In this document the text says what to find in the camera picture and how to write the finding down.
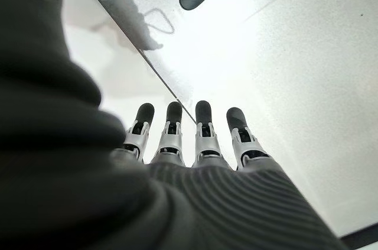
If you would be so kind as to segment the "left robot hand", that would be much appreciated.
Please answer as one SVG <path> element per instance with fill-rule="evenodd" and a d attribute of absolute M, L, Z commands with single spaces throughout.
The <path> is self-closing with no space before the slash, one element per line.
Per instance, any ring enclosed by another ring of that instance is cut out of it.
<path fill-rule="evenodd" d="M 239 108 L 227 111 L 237 169 L 196 106 L 196 159 L 182 160 L 177 102 L 155 157 L 154 107 L 125 130 L 70 59 L 62 0 L 1 0 L 2 249 L 344 249 Z"/>

